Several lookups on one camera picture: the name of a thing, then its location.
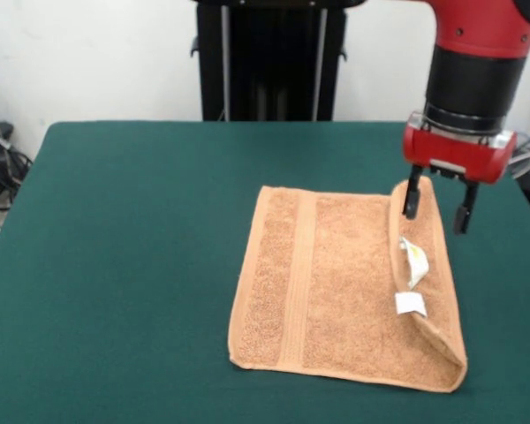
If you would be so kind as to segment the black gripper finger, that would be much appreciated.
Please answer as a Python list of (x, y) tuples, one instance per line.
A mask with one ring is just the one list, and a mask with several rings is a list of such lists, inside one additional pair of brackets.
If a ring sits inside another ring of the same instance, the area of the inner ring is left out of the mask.
[(413, 165), (411, 168), (410, 177), (408, 178), (408, 184), (405, 193), (405, 203), (402, 212), (402, 214), (408, 220), (413, 220), (417, 215), (420, 202), (419, 182), (422, 172), (422, 167), (419, 165)]
[(462, 203), (456, 211), (453, 230), (455, 234), (466, 234), (473, 213), (474, 203), (477, 198), (479, 184), (466, 181), (466, 191)]

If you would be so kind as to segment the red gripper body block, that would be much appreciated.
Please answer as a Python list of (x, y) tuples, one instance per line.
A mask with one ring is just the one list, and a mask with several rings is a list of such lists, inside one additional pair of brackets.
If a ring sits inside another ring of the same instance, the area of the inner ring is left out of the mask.
[(482, 141), (467, 141), (408, 125), (403, 138), (405, 159), (422, 168), (449, 170), (467, 180), (494, 184), (504, 174), (517, 134), (502, 131)]

